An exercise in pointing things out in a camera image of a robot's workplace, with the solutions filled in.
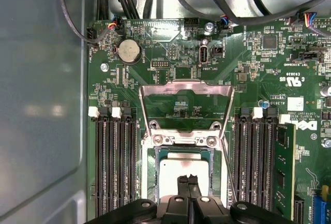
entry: black ram slot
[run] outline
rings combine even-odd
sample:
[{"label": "black ram slot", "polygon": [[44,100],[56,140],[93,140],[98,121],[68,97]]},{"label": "black ram slot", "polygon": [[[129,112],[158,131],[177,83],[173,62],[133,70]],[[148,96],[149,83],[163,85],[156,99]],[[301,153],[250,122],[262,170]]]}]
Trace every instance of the black ram slot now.
[{"label": "black ram slot", "polygon": [[135,123],[126,123],[128,127],[128,201],[135,200],[136,193],[136,164],[137,164],[137,130]]},{"label": "black ram slot", "polygon": [[108,177],[107,177],[107,188],[108,188],[108,211],[114,210],[114,202],[113,202],[113,196],[114,196],[114,123],[113,121],[109,121],[109,143],[108,143],[108,161],[109,161],[109,167],[108,167]]},{"label": "black ram slot", "polygon": [[261,206],[261,137],[263,127],[261,120],[254,120],[251,136],[251,170],[250,170],[250,199],[249,202]]},{"label": "black ram slot", "polygon": [[267,118],[264,123],[263,167],[262,167],[262,207],[272,209],[273,175],[275,161],[276,118]]},{"label": "black ram slot", "polygon": [[96,120],[96,216],[103,215],[109,209],[109,142],[111,123],[109,118]]},{"label": "black ram slot", "polygon": [[234,126],[234,144],[233,144],[233,182],[236,192],[232,194],[236,194],[239,199],[239,180],[240,180],[240,119],[238,116],[235,116],[235,126]]},{"label": "black ram slot", "polygon": [[276,118],[235,117],[233,177],[238,201],[268,210],[272,208],[276,125]]}]

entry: mounting screw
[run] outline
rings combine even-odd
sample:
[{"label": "mounting screw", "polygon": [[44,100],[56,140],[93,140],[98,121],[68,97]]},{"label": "mounting screw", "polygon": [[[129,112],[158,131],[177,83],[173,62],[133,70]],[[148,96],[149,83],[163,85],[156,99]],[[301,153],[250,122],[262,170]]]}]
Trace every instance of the mounting screw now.
[{"label": "mounting screw", "polygon": [[151,204],[149,202],[143,202],[141,204],[142,207],[149,207]]},{"label": "mounting screw", "polygon": [[331,148],[331,139],[323,139],[322,140],[322,146],[324,148]]},{"label": "mounting screw", "polygon": [[205,24],[205,30],[207,32],[212,32],[214,31],[214,24],[212,22],[208,22]]},{"label": "mounting screw", "polygon": [[183,202],[184,201],[184,198],[183,197],[176,197],[175,198],[175,201],[176,202]]},{"label": "mounting screw", "polygon": [[237,207],[241,210],[246,210],[247,209],[247,206],[242,204],[242,203],[238,204]]},{"label": "mounting screw", "polygon": [[217,143],[215,137],[208,137],[207,138],[207,145],[208,146],[215,146]]},{"label": "mounting screw", "polygon": [[155,135],[154,138],[153,138],[153,142],[154,144],[156,145],[161,145],[162,144],[162,136],[161,135]]},{"label": "mounting screw", "polygon": [[201,201],[203,202],[210,202],[210,199],[208,197],[202,197]]},{"label": "mounting screw", "polygon": [[207,45],[208,44],[208,40],[207,39],[203,39],[201,42],[203,45]]},{"label": "mounting screw", "polygon": [[107,72],[109,70],[109,66],[106,63],[102,63],[100,65],[100,69],[101,69],[102,72]]}]

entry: blue slot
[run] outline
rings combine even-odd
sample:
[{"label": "blue slot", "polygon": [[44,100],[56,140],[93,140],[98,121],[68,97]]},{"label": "blue slot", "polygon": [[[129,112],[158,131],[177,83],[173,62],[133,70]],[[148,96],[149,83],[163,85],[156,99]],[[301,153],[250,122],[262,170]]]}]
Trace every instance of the blue slot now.
[{"label": "blue slot", "polygon": [[326,223],[326,202],[323,201],[322,197],[314,197],[314,216],[313,224],[325,224]]}]

